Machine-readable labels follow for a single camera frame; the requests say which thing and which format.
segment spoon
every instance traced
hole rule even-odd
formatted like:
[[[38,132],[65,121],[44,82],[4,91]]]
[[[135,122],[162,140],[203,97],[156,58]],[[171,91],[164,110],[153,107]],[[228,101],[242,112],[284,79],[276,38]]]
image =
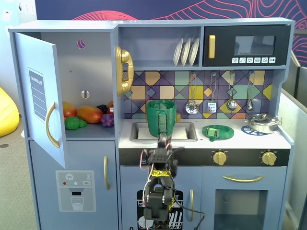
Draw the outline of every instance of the spoon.
[[[233,76],[233,85],[232,88],[230,88],[230,83],[231,83],[231,78],[229,80],[229,90],[230,90],[230,99],[229,102],[227,103],[227,109],[230,111],[235,111],[236,110],[236,102],[234,99],[232,99],[233,93],[234,93],[234,86],[235,86],[235,72],[230,73],[231,76]]]
[[[250,72],[249,80],[248,80],[248,105],[247,105],[247,110],[252,111],[254,109],[254,105],[253,105],[253,102],[251,101],[251,93],[253,92],[255,85],[253,85],[251,88],[249,87],[250,76],[253,76],[253,82],[255,84],[255,72],[254,71]]]
[[[191,89],[191,79],[192,79],[192,77],[195,77],[194,78],[194,89],[193,90]],[[189,101],[186,104],[186,111],[187,111],[188,114],[196,114],[198,112],[199,105],[198,105],[197,102],[194,101],[194,92],[195,92],[195,89],[196,89],[196,74],[195,73],[191,73],[191,75],[190,75],[189,88],[192,92],[192,100]]]

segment toy kitchen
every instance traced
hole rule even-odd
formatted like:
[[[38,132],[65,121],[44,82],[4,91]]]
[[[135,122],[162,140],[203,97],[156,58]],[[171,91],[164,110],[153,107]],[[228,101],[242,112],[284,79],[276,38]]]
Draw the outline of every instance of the toy kitchen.
[[[9,29],[40,230],[280,230],[294,21]]]

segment blue burner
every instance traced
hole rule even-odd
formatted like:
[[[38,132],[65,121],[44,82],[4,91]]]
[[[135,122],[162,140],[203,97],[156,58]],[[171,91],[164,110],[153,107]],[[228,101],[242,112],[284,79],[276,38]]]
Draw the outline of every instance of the blue burner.
[[[264,135],[267,135],[268,133],[260,133],[254,129],[252,129],[251,127],[249,126],[243,126],[241,128],[241,130],[246,133],[246,134],[249,134],[249,135],[254,135],[254,136],[264,136]]]

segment microwave buttons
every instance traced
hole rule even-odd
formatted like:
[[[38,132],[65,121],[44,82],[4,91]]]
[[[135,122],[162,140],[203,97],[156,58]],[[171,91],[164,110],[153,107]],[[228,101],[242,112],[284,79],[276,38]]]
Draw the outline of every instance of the microwave buttons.
[[[263,57],[262,59],[261,59],[261,63],[268,63],[268,57]]]
[[[259,58],[259,57],[255,57],[255,61],[254,61],[254,63],[260,63],[261,62],[261,58]]]
[[[270,57],[269,58],[269,63],[275,63],[276,61],[276,58],[275,57]]]
[[[253,57],[248,57],[246,63],[253,63],[254,58]]]
[[[233,64],[239,63],[239,58],[238,58],[238,57],[233,57],[233,58],[232,58],[232,63],[233,63]]]
[[[240,57],[240,64],[246,63],[246,57]]]

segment wavy pattern backdrop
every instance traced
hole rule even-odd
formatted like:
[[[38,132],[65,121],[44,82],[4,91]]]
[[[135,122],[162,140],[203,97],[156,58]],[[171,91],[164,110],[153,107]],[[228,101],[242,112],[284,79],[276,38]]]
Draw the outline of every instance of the wavy pattern backdrop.
[[[307,29],[307,0],[115,0],[36,1],[40,20],[193,20],[284,17]],[[307,36],[295,36],[293,51],[307,66]]]

